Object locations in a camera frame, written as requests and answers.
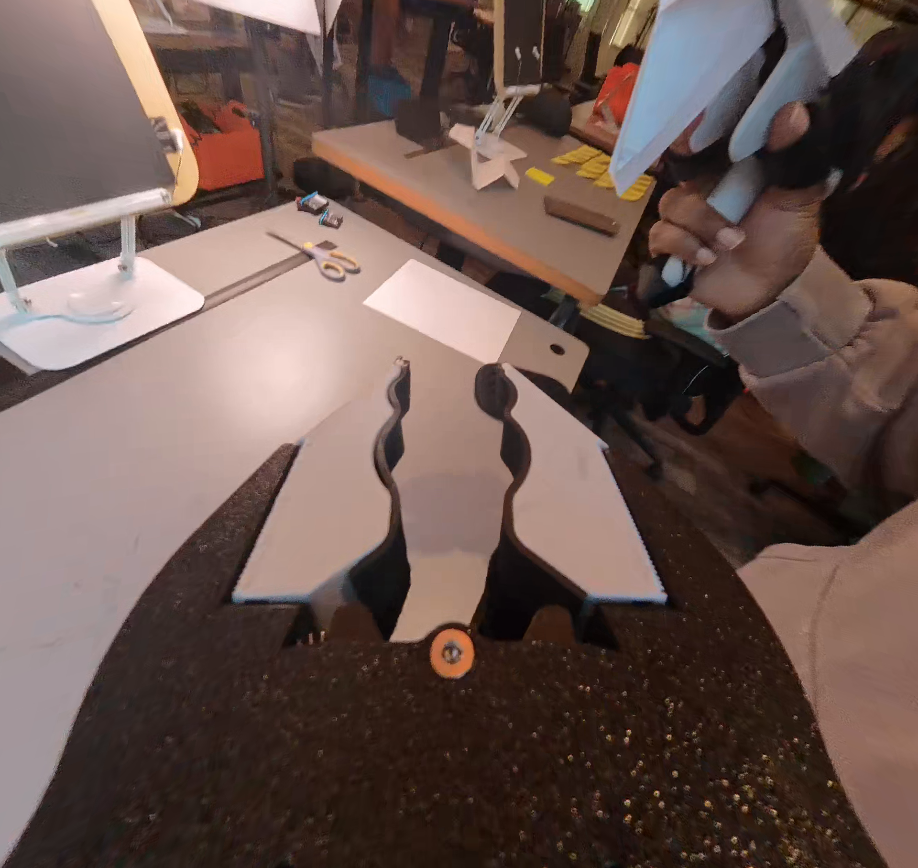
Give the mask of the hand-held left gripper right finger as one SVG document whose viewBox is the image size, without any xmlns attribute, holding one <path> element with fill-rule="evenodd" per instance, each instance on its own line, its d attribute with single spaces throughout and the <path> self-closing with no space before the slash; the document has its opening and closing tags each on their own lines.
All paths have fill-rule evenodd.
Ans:
<svg viewBox="0 0 918 868">
<path fill-rule="evenodd" d="M 572 414 L 565 387 L 491 364 L 476 374 L 475 398 L 501 425 L 511 474 L 477 631 L 496 641 L 615 642 L 608 606 L 665 606 L 608 446 Z"/>
</svg>

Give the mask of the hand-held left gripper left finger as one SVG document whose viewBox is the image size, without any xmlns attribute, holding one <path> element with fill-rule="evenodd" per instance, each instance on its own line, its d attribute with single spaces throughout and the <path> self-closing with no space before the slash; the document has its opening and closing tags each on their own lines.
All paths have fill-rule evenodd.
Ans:
<svg viewBox="0 0 918 868">
<path fill-rule="evenodd" d="M 411 577 L 394 478 L 410 390 L 409 360 L 396 357 L 297 443 L 233 587 L 235 604 L 301 606 L 330 630 L 341 607 L 358 603 L 392 637 Z"/>
</svg>

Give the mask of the person's right forearm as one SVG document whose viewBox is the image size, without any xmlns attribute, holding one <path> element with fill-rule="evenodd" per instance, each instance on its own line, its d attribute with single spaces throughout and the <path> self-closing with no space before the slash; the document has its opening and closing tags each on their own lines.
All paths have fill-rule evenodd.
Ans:
<svg viewBox="0 0 918 868">
<path fill-rule="evenodd" d="M 755 398 L 842 484 L 916 500 L 916 288 L 852 280 L 819 249 L 762 310 L 712 311 L 708 325 Z"/>
</svg>

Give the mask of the grey desk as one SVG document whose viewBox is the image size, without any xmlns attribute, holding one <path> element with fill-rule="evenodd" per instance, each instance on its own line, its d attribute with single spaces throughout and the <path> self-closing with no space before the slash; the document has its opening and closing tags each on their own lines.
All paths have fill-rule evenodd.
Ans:
<svg viewBox="0 0 918 868">
<path fill-rule="evenodd" d="M 2 412 L 2 861 L 57 768 L 121 625 L 181 544 L 282 444 L 411 364 L 407 546 L 471 600 L 495 542 L 508 472 L 478 412 L 481 365 L 363 305 L 410 259 L 511 303 L 339 207 L 327 232 L 294 205 L 157 246 L 151 262 L 208 308 Z M 335 283 L 268 237 L 333 244 L 361 264 Z M 522 311 L 500 360 L 568 389 L 588 355 Z M 414 399 L 420 397 L 420 403 Z"/>
</svg>

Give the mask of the dark standing desk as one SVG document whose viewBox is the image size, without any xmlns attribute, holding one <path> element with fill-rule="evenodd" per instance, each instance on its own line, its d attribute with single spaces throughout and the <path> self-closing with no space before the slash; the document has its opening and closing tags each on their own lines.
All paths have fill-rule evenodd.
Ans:
<svg viewBox="0 0 918 868">
<path fill-rule="evenodd" d="M 361 0 L 356 28 L 355 118 L 358 121 L 372 115 L 392 118 L 397 104 L 410 95 L 407 81 L 394 64 L 398 27 L 406 14 L 430 23 L 419 94 L 422 98 L 437 99 L 453 28 L 465 27 L 475 19 L 478 1 Z"/>
</svg>

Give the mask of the person's right hand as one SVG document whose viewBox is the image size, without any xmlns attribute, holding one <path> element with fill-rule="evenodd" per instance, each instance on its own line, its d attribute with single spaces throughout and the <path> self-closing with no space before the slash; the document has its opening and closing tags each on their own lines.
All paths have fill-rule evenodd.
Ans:
<svg viewBox="0 0 918 868">
<path fill-rule="evenodd" d="M 706 178 L 668 190 L 648 245 L 652 256 L 694 267 L 690 297 L 737 323 L 774 301 L 809 265 L 827 184 L 765 187 L 739 223 L 708 204 L 714 185 Z"/>
</svg>

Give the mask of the orange bag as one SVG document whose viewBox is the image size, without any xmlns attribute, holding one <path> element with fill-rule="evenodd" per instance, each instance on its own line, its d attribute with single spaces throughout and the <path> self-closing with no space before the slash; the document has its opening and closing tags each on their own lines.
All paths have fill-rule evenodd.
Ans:
<svg viewBox="0 0 918 868">
<path fill-rule="evenodd" d="M 623 125 L 639 70 L 640 65 L 634 62 L 610 68 L 593 102 L 592 115 L 595 118 L 619 128 Z"/>
</svg>

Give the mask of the yellow striped stack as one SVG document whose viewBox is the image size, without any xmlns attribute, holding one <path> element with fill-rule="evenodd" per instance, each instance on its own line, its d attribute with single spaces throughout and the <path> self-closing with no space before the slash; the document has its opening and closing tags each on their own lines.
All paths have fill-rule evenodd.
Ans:
<svg viewBox="0 0 918 868">
<path fill-rule="evenodd" d="M 579 308 L 580 315 L 599 327 L 628 338 L 645 341 L 650 338 L 645 329 L 645 322 L 612 307 L 599 304 Z"/>
</svg>

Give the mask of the black round object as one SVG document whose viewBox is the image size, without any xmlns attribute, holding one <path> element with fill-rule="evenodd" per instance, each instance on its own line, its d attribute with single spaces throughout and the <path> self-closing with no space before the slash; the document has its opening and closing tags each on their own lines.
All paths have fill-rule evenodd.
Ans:
<svg viewBox="0 0 918 868">
<path fill-rule="evenodd" d="M 553 138 L 564 137 L 572 122 L 570 100 L 562 91 L 548 86 L 533 97 L 527 118 L 545 134 Z"/>
</svg>

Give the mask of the brown rectangular case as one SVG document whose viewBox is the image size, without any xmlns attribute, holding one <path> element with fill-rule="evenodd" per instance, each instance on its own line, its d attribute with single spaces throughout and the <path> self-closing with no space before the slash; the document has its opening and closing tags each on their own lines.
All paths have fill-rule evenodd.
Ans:
<svg viewBox="0 0 918 868">
<path fill-rule="evenodd" d="M 619 232 L 619 225 L 609 215 L 576 202 L 546 195 L 544 209 L 550 217 L 609 238 L 614 238 Z"/>
</svg>

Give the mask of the tilted board on white stand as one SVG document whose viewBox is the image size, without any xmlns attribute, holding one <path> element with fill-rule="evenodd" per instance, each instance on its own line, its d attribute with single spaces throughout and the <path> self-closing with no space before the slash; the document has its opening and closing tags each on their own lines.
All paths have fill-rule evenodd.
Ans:
<svg viewBox="0 0 918 868">
<path fill-rule="evenodd" d="M 479 158 L 498 155 L 501 133 L 544 84 L 545 0 L 493 0 L 492 79 L 495 97 L 475 132 Z"/>
</svg>

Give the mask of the folded paper airplane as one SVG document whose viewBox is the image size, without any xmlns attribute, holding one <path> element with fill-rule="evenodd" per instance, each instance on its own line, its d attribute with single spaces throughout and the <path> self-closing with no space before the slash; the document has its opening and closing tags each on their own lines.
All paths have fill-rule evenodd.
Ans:
<svg viewBox="0 0 918 868">
<path fill-rule="evenodd" d="M 462 123 L 451 127 L 449 138 L 470 153 L 472 185 L 476 190 L 500 180 L 506 181 L 513 189 L 519 187 L 520 175 L 515 163 L 527 156 L 521 148 L 492 132 Z"/>
</svg>

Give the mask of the black block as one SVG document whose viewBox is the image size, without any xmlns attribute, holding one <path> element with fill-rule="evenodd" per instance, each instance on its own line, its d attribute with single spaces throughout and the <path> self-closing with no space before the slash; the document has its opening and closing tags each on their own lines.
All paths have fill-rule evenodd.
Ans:
<svg viewBox="0 0 918 868">
<path fill-rule="evenodd" d="M 443 121 L 439 100 L 412 98 L 400 100 L 395 109 L 398 136 L 419 145 L 425 151 L 439 150 L 447 139 L 449 122 Z"/>
</svg>

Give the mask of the orange plastic crate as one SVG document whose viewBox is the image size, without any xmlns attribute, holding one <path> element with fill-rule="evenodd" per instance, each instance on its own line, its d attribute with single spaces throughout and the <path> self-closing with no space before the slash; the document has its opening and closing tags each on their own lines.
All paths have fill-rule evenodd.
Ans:
<svg viewBox="0 0 918 868">
<path fill-rule="evenodd" d="M 177 111 L 197 162 L 200 191 L 264 180 L 260 133 L 243 102 L 186 99 Z"/>
</svg>

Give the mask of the yellow handled scissors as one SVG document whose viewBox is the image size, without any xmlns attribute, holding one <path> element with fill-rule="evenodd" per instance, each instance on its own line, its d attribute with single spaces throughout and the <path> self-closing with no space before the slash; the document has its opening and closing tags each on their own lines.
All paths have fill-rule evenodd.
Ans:
<svg viewBox="0 0 918 868">
<path fill-rule="evenodd" d="M 282 242 L 295 252 L 303 254 L 307 261 L 312 261 L 320 276 L 334 283 L 341 283 L 347 277 L 361 273 L 361 264 L 348 254 L 340 252 L 333 244 L 314 242 L 294 242 L 276 231 L 266 231 L 271 239 Z"/>
</svg>

